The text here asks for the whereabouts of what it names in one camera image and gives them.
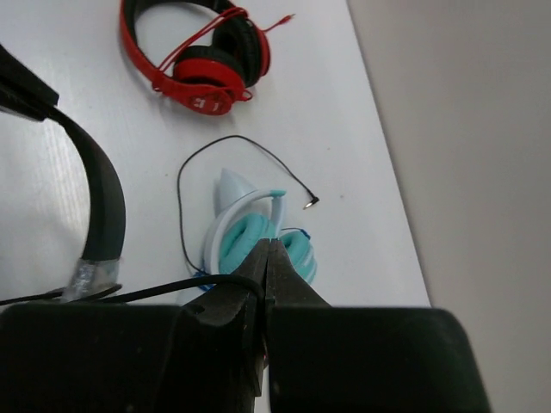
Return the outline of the red and black headphones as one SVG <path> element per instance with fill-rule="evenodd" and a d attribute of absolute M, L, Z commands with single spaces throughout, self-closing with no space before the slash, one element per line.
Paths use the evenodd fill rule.
<path fill-rule="evenodd" d="M 152 89 L 184 107 L 205 115 L 228 113 L 234 102 L 248 102 L 250 88 L 270 68 L 267 33 L 293 17 L 284 16 L 259 28 L 248 12 L 231 1 L 194 1 L 216 17 L 176 47 L 159 65 L 138 44 L 136 24 L 147 10 L 162 1 L 122 1 L 120 31 L 124 49 Z"/>

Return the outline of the teal and white headphones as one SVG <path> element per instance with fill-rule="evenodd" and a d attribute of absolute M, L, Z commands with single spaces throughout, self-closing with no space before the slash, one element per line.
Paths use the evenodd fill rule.
<path fill-rule="evenodd" d="M 286 193 L 283 189 L 256 188 L 240 174 L 223 169 L 215 189 L 215 219 L 207 230 L 202 264 L 195 276 L 231 274 L 258 241 L 278 239 L 295 272 L 312 283 L 318 263 L 311 237 L 302 229 L 283 228 Z"/>

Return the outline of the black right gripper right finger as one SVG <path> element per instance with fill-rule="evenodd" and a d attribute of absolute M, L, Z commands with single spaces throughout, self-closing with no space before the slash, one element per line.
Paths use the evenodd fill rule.
<path fill-rule="evenodd" d="M 280 241 L 269 243 L 264 276 L 265 338 L 272 412 L 319 407 L 319 316 L 330 305 L 295 271 Z"/>

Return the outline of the black taped headphones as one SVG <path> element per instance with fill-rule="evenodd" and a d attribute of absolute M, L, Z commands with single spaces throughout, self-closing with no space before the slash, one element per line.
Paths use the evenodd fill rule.
<path fill-rule="evenodd" d="M 245 285 L 237 275 L 210 274 L 115 296 L 119 260 L 126 234 L 126 205 L 114 165 L 98 143 L 74 120 L 61 112 L 59 94 L 6 48 L 1 50 L 1 109 L 34 121 L 59 124 L 77 149 L 87 176 L 90 221 L 83 254 L 65 288 L 48 293 L 5 299 L 2 305 L 54 299 L 131 302 L 183 289 L 232 282 Z"/>

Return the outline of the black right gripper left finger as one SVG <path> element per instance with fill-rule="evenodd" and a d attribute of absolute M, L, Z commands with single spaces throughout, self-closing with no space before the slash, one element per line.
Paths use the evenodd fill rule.
<path fill-rule="evenodd" d="M 184 412 L 252 412 L 262 393 L 263 295 L 220 283 L 182 308 Z"/>

